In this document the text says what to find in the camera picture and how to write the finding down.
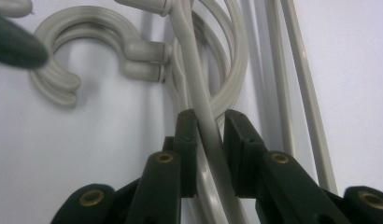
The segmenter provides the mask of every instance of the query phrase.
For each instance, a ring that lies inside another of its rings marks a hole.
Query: black plastic part
[[[352,187],[344,196],[344,213],[356,224],[383,224],[383,192],[368,187]]]
[[[97,204],[91,203],[96,200],[96,191],[100,191],[104,198]],[[107,185],[91,184],[75,191],[60,208],[52,220],[52,224],[103,224],[106,215],[115,200],[115,191]]]
[[[284,223],[282,215],[279,213],[279,210],[276,206],[276,203],[273,200],[270,192],[267,187],[259,182],[258,186],[258,198],[255,203],[255,210],[259,216],[261,224],[280,224]]]
[[[0,62],[22,68],[43,66],[48,53],[37,38],[0,16]]]
[[[131,203],[138,187],[139,179],[119,189],[115,193],[115,200],[106,216],[105,224],[123,224],[128,216]]]
[[[180,155],[182,198],[192,198],[197,186],[197,118],[192,109],[177,116],[173,151]]]
[[[226,111],[223,149],[235,195],[256,198],[260,164],[256,160],[267,152],[267,148],[246,115],[234,110]]]
[[[149,156],[126,224],[180,222],[180,163],[180,156],[171,151]]]
[[[347,215],[345,213],[346,211],[346,206],[344,204],[344,201],[341,197],[331,193],[330,191],[326,190],[326,189],[322,189],[323,192],[326,193],[326,195],[331,199],[331,201],[340,209],[340,211],[343,212],[343,214]]]
[[[266,153],[260,173],[285,223],[350,223],[292,156]]]
[[[163,144],[163,151],[173,151],[174,149],[174,137],[166,136]]]

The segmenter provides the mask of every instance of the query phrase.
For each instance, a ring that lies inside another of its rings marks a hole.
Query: gray rod
[[[291,98],[285,67],[285,56],[282,45],[279,16],[277,13],[277,2],[266,0],[265,8],[267,13],[268,34],[272,50],[274,75],[276,80],[283,149],[286,153],[291,154],[297,159],[294,145]]]
[[[305,44],[303,43],[302,33],[296,16],[296,9],[293,0],[281,0],[281,3],[288,28],[291,51],[299,80],[303,104],[305,106],[305,116],[317,168],[319,185],[336,194],[337,187],[334,180],[331,157],[329,155],[328,144],[326,142],[322,118],[319,112],[319,104],[314,90],[311,71],[305,54]]]

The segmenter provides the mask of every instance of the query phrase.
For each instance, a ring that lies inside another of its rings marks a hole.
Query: brass insert
[[[290,161],[288,159],[288,157],[286,157],[286,156],[284,156],[282,154],[279,154],[279,153],[273,154],[271,156],[271,159],[273,159],[273,161],[276,161],[276,162],[282,163],[282,164],[287,163],[288,161]]]
[[[99,204],[105,198],[105,194],[100,189],[91,189],[81,195],[78,202],[84,207]]]
[[[361,201],[379,210],[383,210],[383,199],[373,193],[361,190],[358,192]]]
[[[156,160],[158,162],[162,162],[162,163],[166,163],[166,162],[170,162],[174,159],[174,157],[171,155],[171,154],[168,154],[168,153],[165,153],[165,154],[160,154],[159,156],[157,156]]]

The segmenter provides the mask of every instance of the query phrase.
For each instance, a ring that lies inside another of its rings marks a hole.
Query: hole
[[[273,161],[276,161],[276,162],[282,163],[282,164],[287,163],[288,161],[290,161],[288,159],[288,157],[286,157],[286,156],[284,156],[282,154],[279,154],[279,153],[273,154],[271,156],[271,158],[273,159]]]
[[[105,194],[100,189],[91,189],[81,195],[78,202],[85,207],[94,206],[99,204],[105,197]]]
[[[367,205],[379,210],[383,210],[383,199],[378,197],[377,195],[362,190],[358,192],[358,196],[360,197],[360,200],[366,203]]]
[[[171,154],[160,154],[156,159],[158,162],[166,163],[172,161],[174,157]]]
[[[315,219],[317,220],[318,223],[321,223],[321,224],[335,224],[333,219],[327,215],[317,214],[315,215]]]

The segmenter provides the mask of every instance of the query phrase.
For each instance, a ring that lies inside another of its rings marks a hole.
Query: black clamp jaw
[[[180,199],[196,193],[197,119],[192,110],[177,117],[175,137],[149,156],[142,176],[115,191],[92,184],[75,191],[53,224],[176,224]]]
[[[354,187],[340,198],[321,189],[290,155],[268,151],[247,116],[226,112],[223,153],[234,194],[256,199],[261,223],[383,224],[383,192]],[[196,193],[197,120],[178,115],[175,137],[148,158],[141,178],[115,191],[89,185],[73,193],[52,223],[176,224],[180,199]]]
[[[226,112],[224,153],[235,195],[256,199],[261,223],[383,224],[383,192],[353,187],[340,198],[321,189],[290,155],[268,151],[247,116]]]

